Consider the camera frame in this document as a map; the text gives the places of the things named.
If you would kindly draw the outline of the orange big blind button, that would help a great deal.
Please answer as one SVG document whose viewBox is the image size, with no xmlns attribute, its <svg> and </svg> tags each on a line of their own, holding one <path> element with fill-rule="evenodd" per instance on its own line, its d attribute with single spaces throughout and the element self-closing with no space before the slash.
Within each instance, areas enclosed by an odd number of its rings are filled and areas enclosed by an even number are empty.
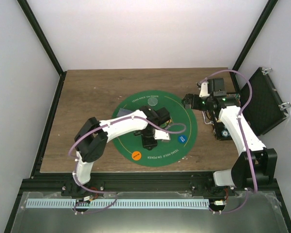
<svg viewBox="0 0 291 233">
<path fill-rule="evenodd" d="M 142 158 L 142 154 L 139 151 L 134 151 L 131 154 L 132 160 L 139 161 Z"/>
</svg>

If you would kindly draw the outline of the blue small blind button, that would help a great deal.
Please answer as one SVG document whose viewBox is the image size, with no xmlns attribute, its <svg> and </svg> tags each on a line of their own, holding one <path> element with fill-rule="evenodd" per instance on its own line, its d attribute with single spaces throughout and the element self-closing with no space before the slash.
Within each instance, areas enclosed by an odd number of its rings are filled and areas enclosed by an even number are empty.
<svg viewBox="0 0 291 233">
<path fill-rule="evenodd" d="M 188 138 L 186 135 L 179 135 L 178 136 L 178 142 L 181 143 L 181 144 L 185 144 L 187 142 Z"/>
</svg>

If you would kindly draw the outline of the clear dealer button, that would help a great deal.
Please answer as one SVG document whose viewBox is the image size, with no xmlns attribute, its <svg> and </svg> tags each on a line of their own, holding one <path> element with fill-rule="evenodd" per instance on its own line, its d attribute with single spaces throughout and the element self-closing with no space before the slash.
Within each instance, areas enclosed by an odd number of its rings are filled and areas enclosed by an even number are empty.
<svg viewBox="0 0 291 233">
<path fill-rule="evenodd" d="M 156 97 L 150 97 L 148 100 L 147 100 L 147 104 L 149 106 L 156 106 L 158 104 L 158 99 Z"/>
</svg>

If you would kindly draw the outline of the stack of poker chips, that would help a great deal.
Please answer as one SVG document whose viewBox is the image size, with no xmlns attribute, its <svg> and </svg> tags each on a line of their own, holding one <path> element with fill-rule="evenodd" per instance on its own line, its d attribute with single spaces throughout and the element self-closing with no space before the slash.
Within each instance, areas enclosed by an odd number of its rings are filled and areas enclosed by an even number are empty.
<svg viewBox="0 0 291 233">
<path fill-rule="evenodd" d="M 172 119 L 169 119 L 166 122 L 164 122 L 160 127 L 163 128 L 163 129 L 165 129 L 171 123 L 172 123 Z"/>
</svg>

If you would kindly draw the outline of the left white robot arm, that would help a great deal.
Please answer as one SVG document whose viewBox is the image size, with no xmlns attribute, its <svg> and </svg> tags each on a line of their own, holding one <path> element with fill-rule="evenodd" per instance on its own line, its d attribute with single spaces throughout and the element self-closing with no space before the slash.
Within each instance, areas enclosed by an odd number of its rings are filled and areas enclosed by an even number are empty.
<svg viewBox="0 0 291 233">
<path fill-rule="evenodd" d="M 160 128 L 170 120 L 166 108 L 154 110 L 149 106 L 118 118 L 98 121 L 92 117 L 86 121 L 75 136 L 76 168 L 72 172 L 74 183 L 72 190 L 78 196 L 89 192 L 90 173 L 94 161 L 104 153 L 106 144 L 122 135 L 137 132 L 141 136 L 142 147 L 152 150 L 158 145 L 158 140 L 169 140 L 169 133 Z"/>
</svg>

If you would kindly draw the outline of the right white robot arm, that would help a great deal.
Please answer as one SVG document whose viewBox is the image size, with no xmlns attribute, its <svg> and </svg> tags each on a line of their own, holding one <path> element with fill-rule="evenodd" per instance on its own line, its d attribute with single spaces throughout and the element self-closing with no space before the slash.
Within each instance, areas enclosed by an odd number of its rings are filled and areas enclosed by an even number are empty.
<svg viewBox="0 0 291 233">
<path fill-rule="evenodd" d="M 277 153 L 267 148 L 255 135 L 243 116 L 243 107 L 225 90 L 224 79 L 208 79 L 198 84 L 199 94 L 186 94 L 182 105 L 188 109 L 207 111 L 226 127 L 233 140 L 238 159 L 231 169 L 214 172 L 213 179 L 206 182 L 206 191 L 218 195 L 223 186 L 252 188 L 272 183 Z"/>
</svg>

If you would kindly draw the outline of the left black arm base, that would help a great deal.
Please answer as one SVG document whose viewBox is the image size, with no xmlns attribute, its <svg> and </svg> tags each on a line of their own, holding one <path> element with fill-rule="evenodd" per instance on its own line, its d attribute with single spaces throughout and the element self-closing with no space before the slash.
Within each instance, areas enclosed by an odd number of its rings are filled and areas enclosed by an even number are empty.
<svg viewBox="0 0 291 233">
<path fill-rule="evenodd" d="M 97 193 L 98 190 L 96 189 L 94 185 L 86 184 L 85 187 L 87 189 L 91 189 L 96 192 L 89 192 L 88 190 L 83 189 L 82 187 L 77 185 L 75 181 L 72 179 L 64 183 L 61 194 L 62 196 L 70 196 L 70 197 L 85 197 L 89 195 L 94 195 L 94 196 L 102 195 L 101 193 Z"/>
</svg>

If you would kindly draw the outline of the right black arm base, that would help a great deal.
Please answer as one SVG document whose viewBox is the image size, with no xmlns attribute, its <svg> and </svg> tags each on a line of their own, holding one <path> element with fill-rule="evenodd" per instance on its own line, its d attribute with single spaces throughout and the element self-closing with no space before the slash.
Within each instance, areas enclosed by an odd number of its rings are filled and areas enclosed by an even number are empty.
<svg viewBox="0 0 291 233">
<path fill-rule="evenodd" d="M 190 188 L 193 196 L 221 197 L 229 192 L 229 186 L 216 186 L 213 179 L 193 179 Z"/>
</svg>

